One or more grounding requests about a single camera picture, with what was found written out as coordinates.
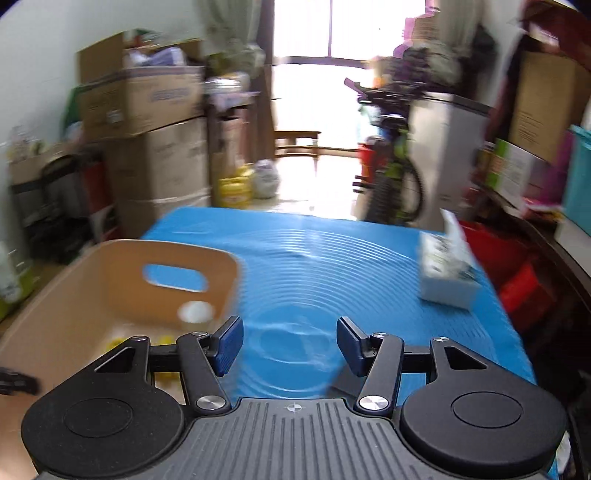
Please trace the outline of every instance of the concentric circle pattern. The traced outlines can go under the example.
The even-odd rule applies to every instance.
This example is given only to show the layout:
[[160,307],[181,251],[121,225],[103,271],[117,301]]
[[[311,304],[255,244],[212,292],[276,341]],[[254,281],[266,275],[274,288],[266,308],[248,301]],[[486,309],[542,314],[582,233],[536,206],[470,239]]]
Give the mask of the concentric circle pattern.
[[[532,378],[517,334],[483,275],[473,313],[418,298],[416,230],[184,208],[147,238],[220,248],[241,259],[237,314],[245,322],[244,345],[223,379],[233,402],[322,396],[344,365],[336,345],[339,316],[367,333],[398,335],[409,345],[447,336]],[[179,285],[171,269],[154,275],[163,285],[191,288]],[[403,376],[398,403],[422,384],[424,375]]]

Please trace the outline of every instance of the floor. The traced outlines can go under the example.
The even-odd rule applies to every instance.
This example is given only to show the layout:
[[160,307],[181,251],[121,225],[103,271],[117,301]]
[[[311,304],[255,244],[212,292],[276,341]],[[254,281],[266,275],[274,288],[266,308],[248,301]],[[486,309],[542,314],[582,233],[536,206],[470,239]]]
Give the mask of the floor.
[[352,183],[361,174],[357,158],[322,156],[317,176],[314,161],[307,157],[281,158],[277,168],[281,178],[277,196],[254,200],[251,209],[356,219],[358,195],[353,192]]

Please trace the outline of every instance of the gray ribbed plate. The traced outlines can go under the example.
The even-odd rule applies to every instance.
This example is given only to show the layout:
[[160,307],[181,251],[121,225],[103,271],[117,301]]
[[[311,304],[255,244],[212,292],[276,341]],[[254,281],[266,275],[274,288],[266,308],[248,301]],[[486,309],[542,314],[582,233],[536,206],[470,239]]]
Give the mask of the gray ribbed plate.
[[[543,480],[537,474],[535,480]],[[52,480],[42,474],[40,480]],[[129,480],[451,479],[417,460],[392,424],[352,413],[341,399],[253,400],[202,418],[181,446]]]

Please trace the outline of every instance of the brown plastic bin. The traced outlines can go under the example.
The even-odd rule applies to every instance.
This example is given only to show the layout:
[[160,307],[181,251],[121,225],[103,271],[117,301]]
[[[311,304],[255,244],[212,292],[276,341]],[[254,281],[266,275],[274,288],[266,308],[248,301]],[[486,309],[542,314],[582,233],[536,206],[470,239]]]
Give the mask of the brown plastic bin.
[[[149,264],[196,270],[207,280],[207,290],[149,283],[143,273]],[[142,334],[157,343],[164,335],[215,331],[234,313],[238,278],[236,258],[221,250],[148,240],[100,244],[19,315],[0,340],[0,366],[37,377],[45,394],[105,353],[114,338]],[[178,309],[190,301],[208,302],[213,320],[182,322]],[[20,438],[21,420],[37,398],[0,395],[0,480],[37,474]]]

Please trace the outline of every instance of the yellow container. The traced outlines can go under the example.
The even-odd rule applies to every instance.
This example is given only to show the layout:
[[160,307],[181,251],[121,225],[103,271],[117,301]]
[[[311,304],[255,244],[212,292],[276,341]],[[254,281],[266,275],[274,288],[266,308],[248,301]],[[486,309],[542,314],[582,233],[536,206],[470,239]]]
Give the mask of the yellow container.
[[244,165],[236,173],[238,177],[219,180],[220,202],[225,208],[246,209],[252,199],[252,170]]

